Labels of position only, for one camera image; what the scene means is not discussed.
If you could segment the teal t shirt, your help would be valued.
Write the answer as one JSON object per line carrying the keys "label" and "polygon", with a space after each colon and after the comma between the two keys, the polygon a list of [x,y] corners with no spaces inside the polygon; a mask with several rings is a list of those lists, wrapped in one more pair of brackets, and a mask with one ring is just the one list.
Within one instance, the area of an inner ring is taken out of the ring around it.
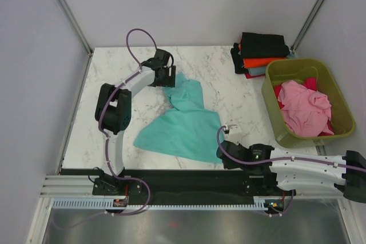
{"label": "teal t shirt", "polygon": [[224,137],[216,135],[222,123],[217,112],[205,108],[201,83],[178,73],[175,87],[163,91],[171,108],[144,127],[133,145],[193,161],[220,163],[217,142]]}

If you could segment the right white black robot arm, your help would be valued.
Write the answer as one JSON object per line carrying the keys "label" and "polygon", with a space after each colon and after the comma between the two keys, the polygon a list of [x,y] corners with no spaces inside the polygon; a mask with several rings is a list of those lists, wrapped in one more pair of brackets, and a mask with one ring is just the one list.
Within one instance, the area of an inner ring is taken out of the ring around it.
{"label": "right white black robot arm", "polygon": [[262,177],[262,188],[270,195],[280,190],[298,195],[342,195],[350,201],[365,203],[365,158],[356,151],[306,157],[269,145],[246,148],[223,141],[216,155],[225,169],[241,169],[248,175]]}

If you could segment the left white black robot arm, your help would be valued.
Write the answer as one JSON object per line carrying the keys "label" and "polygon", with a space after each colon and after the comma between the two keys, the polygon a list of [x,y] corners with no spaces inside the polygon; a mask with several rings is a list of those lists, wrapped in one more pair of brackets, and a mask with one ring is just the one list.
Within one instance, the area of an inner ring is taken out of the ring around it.
{"label": "left white black robot arm", "polygon": [[100,88],[95,110],[98,129],[104,135],[105,162],[103,170],[111,175],[106,188],[112,194],[125,190],[122,156],[125,130],[132,119],[132,99],[146,87],[175,87],[176,66],[171,53],[157,49],[154,56],[143,61],[138,69],[119,85],[104,83]]}

